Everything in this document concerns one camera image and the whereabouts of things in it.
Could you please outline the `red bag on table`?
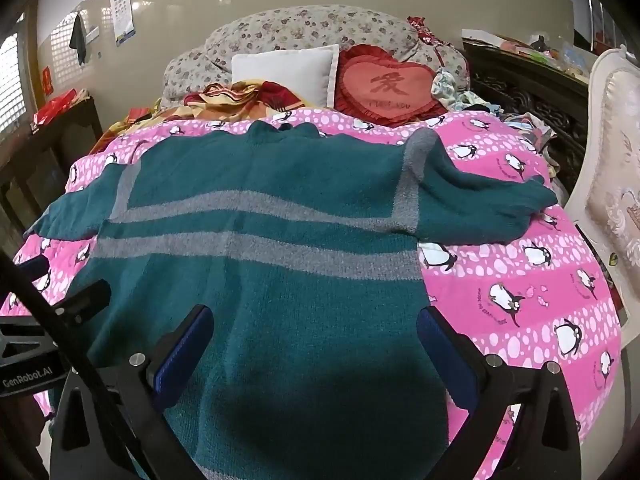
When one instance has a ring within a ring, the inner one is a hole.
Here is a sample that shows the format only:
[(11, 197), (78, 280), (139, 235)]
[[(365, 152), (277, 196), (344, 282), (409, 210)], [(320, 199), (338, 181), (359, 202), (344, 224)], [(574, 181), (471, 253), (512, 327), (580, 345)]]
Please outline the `red bag on table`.
[(53, 98), (37, 110), (32, 118), (35, 127), (41, 127), (50, 124), (54, 118), (57, 118), (66, 110), (74, 105), (77, 100), (78, 93), (75, 89), (70, 89), (65, 93)]

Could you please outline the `light patterned clothes pile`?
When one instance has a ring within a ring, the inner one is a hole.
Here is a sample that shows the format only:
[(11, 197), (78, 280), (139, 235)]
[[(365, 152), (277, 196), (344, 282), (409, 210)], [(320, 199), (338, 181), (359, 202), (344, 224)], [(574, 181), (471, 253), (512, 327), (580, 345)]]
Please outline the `light patterned clothes pile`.
[(560, 169), (560, 164), (551, 157), (547, 148), (548, 143), (556, 137), (555, 131), (531, 112), (508, 113), (500, 105), (484, 100), (471, 90), (459, 90), (454, 75), (443, 67), (436, 72), (431, 92), (448, 112), (484, 110), (498, 117), (507, 126), (521, 133), (550, 166), (555, 170)]

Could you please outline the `red yellow patterned blanket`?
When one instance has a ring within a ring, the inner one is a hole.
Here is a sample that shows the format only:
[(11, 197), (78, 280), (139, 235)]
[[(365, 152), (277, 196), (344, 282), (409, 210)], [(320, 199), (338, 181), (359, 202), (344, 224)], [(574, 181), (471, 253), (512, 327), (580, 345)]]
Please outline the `red yellow patterned blanket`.
[(103, 152), (118, 136), (172, 120), (240, 122), (292, 112), (302, 107), (311, 107), (311, 104), (273, 81), (239, 81), (230, 86), (216, 82), (187, 94), (178, 104), (162, 105), (157, 101), (151, 108), (132, 108), (125, 119), (114, 122), (104, 131), (89, 154)]

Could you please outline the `white ornate chair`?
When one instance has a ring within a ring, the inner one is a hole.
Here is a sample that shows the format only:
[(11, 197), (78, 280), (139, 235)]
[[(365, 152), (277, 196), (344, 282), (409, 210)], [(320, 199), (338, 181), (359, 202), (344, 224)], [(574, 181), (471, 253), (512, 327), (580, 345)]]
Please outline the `white ornate chair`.
[(624, 46), (593, 63), (586, 151), (565, 212), (620, 296), (626, 346), (639, 336), (639, 62)]

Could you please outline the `dark cloth hanging on wall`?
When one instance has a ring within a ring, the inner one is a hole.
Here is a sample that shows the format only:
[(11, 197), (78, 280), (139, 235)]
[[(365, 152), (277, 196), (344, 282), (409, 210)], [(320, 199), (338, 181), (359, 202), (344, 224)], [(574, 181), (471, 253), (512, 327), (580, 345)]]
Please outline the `dark cloth hanging on wall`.
[(76, 13), (74, 18), (68, 46), (76, 52), (78, 65), (83, 66), (87, 62), (87, 40), (84, 20), (79, 12)]

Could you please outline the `red heart cushion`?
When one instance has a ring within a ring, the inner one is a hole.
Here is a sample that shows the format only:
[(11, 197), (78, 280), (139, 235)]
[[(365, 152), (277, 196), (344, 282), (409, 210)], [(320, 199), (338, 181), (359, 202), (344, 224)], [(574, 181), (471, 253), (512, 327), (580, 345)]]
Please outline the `red heart cushion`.
[(401, 62), (368, 44), (338, 57), (334, 108), (372, 124), (399, 127), (445, 114), (432, 96), (435, 72), (426, 65)]

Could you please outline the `wall calendar poster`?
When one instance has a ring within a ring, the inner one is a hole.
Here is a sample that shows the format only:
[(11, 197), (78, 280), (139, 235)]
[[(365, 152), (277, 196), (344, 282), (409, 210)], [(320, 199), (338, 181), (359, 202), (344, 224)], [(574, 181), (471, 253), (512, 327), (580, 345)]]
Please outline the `wall calendar poster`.
[(115, 44), (121, 46), (136, 33), (131, 0), (110, 0)]

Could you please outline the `white square pillow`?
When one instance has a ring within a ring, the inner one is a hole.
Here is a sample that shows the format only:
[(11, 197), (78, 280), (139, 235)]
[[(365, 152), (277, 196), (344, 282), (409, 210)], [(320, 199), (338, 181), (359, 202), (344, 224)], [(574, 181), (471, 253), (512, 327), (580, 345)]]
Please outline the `white square pillow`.
[(274, 50), (236, 54), (231, 61), (232, 81), (275, 82), (318, 107), (334, 107), (340, 47)]

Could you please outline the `dark wooden side table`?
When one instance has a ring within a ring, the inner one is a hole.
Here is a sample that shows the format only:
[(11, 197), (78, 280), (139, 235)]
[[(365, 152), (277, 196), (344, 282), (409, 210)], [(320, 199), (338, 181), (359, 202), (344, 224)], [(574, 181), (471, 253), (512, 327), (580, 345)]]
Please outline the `dark wooden side table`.
[(102, 126), (91, 97), (80, 100), (47, 125), (21, 127), (1, 140), (1, 249), (12, 256), (23, 243), (28, 220), (22, 219), (10, 200), (15, 192), (26, 206), (27, 219), (35, 220), (46, 208), (29, 185), (45, 164), (52, 180), (62, 185), (77, 159), (85, 156), (102, 136)]

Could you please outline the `teal grey striped sweater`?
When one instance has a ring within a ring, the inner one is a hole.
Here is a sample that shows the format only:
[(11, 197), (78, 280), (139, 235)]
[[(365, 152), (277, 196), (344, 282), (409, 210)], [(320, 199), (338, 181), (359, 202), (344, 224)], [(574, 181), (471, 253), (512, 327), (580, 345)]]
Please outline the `teal grey striped sweater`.
[(510, 243), (554, 203), (541, 178), (459, 170), (431, 129), (385, 145), (254, 122), (108, 165), (32, 232), (93, 240), (72, 289), (111, 286), (81, 333), (98, 367), (213, 311), (166, 415), (207, 478), (421, 479), (448, 422), (418, 246)]

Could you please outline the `dark carved wooden cabinet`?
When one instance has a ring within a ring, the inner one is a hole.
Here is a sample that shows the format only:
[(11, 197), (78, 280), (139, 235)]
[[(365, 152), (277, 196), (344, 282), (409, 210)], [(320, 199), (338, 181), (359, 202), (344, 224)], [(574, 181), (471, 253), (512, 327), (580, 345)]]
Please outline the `dark carved wooden cabinet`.
[(507, 112), (532, 113), (556, 133), (549, 153), (560, 164), (560, 182), (573, 191), (587, 144), (588, 86), (554, 68), (465, 40), (471, 89)]

